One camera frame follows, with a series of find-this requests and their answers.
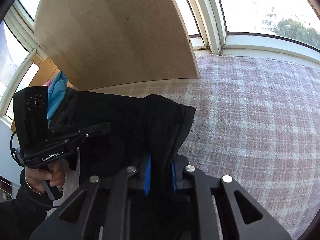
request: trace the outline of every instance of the black sleeve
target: black sleeve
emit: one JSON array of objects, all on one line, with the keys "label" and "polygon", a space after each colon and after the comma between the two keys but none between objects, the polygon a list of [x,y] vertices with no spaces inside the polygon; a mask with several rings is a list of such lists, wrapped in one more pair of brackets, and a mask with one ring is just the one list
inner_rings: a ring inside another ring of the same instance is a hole
[{"label": "black sleeve", "polygon": [[31,233],[44,221],[46,211],[50,208],[34,202],[31,197],[46,205],[53,204],[47,194],[39,195],[25,185],[24,178],[23,170],[16,199],[0,203],[0,239],[29,239]]}]

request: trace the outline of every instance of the person's arm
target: person's arm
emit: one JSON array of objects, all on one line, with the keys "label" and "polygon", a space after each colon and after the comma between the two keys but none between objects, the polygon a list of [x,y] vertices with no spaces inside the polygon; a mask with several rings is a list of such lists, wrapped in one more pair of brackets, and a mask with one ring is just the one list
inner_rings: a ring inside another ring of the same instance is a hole
[{"label": "person's arm", "polygon": [[53,173],[30,168],[21,172],[21,187],[16,199],[0,203],[0,239],[29,239],[31,233],[44,221],[50,207],[31,199],[46,205],[53,204],[41,185],[42,179],[50,180],[52,186],[62,187],[65,181],[62,165],[55,163]]}]

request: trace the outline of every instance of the triangular cutout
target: triangular cutout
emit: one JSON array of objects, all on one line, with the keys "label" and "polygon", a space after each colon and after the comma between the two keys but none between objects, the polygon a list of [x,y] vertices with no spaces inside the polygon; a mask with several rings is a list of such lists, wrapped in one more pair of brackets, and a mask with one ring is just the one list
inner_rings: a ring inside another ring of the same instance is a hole
[{"label": "triangular cutout", "polygon": [[66,222],[77,223],[84,200],[87,197],[87,191],[83,191],[74,199],[70,205],[60,214],[59,218]]},{"label": "triangular cutout", "polygon": [[262,219],[263,215],[240,191],[237,190],[234,194],[245,224],[249,225]]}]

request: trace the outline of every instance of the bracelet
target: bracelet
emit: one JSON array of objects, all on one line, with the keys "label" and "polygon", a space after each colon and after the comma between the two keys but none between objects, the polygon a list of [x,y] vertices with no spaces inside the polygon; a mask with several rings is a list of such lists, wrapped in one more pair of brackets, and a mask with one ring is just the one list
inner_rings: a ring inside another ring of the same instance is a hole
[{"label": "bracelet", "polygon": [[42,193],[36,192],[32,187],[30,187],[30,185],[29,185],[29,183],[28,183],[28,181],[27,181],[27,178],[26,178],[26,173],[24,173],[24,180],[25,180],[26,184],[28,185],[28,187],[29,187],[33,192],[37,193],[38,195],[43,195],[43,194],[45,193],[45,192],[42,192]]}]

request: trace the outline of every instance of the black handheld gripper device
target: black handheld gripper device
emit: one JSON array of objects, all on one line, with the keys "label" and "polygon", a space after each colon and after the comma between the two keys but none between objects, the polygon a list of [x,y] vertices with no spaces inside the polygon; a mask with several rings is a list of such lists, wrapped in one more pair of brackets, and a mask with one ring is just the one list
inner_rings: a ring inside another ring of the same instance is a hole
[{"label": "black handheld gripper device", "polygon": [[[52,171],[53,163],[76,153],[85,140],[110,133],[110,123],[77,129],[65,126],[49,129],[47,119],[48,87],[27,87],[13,95],[13,113],[20,150],[12,149],[12,157],[22,167]],[[43,181],[51,200],[63,196],[62,189]]]}]

